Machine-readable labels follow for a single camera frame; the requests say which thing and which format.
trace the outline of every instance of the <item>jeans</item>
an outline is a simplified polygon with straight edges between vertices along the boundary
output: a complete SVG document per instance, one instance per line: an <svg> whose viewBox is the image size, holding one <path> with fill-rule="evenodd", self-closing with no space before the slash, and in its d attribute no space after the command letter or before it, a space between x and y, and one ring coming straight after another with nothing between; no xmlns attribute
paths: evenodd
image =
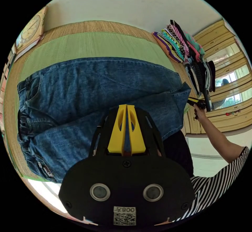
<svg viewBox="0 0 252 232"><path fill-rule="evenodd" d="M165 139L183 127L191 89L177 73L130 58L96 57L53 64L18 86L18 142L32 172L61 183L87 158L104 113L120 104L148 111ZM130 149L128 135L125 150Z"/></svg>

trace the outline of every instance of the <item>hand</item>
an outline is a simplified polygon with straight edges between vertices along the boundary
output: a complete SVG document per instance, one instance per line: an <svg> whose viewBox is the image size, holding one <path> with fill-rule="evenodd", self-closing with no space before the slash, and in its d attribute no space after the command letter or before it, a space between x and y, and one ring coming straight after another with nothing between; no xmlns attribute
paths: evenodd
<svg viewBox="0 0 252 232"><path fill-rule="evenodd" d="M198 121L201 123L204 118L206 118L206 113L204 109L200 109L196 104L194 104L194 115L198 116Z"/></svg>

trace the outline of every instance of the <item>green mat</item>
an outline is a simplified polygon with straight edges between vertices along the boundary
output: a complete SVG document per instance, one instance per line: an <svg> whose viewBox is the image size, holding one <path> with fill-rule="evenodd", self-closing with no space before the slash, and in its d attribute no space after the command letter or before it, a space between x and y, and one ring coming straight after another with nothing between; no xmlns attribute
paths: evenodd
<svg viewBox="0 0 252 232"><path fill-rule="evenodd" d="M34 50L24 63L19 81L25 80L34 72L54 63L85 57L133 58L159 64L175 71L160 46L153 42L124 34L89 32L66 35ZM19 97L17 94L16 116L18 108ZM185 107L184 113L188 109L189 105Z"/></svg>

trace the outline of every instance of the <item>clock face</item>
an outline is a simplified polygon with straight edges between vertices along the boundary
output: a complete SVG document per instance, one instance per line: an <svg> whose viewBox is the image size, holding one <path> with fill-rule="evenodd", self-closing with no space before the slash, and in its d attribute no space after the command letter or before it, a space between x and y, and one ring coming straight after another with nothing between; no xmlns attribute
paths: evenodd
<svg viewBox="0 0 252 232"><path fill-rule="evenodd" d="M32 37L35 35L36 31L38 30L39 24L40 24L40 16L35 15L23 29L19 42L21 44L24 44L29 40L31 40Z"/></svg>

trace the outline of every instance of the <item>person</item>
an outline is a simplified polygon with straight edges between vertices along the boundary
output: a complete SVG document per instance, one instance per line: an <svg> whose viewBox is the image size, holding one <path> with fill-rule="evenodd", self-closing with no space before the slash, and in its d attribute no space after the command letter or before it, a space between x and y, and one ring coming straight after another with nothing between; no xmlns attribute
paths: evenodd
<svg viewBox="0 0 252 232"><path fill-rule="evenodd" d="M196 196L184 216L176 221L194 215L218 200L234 182L249 154L248 147L230 142L207 118L205 110L199 109L196 104L194 108L195 115L198 116L198 121L204 128L212 146L228 165L213 177L194 176L191 153L183 133L179 131L163 141L166 156L180 164L189 174ZM157 225L170 222L174 221L168 219Z"/></svg>

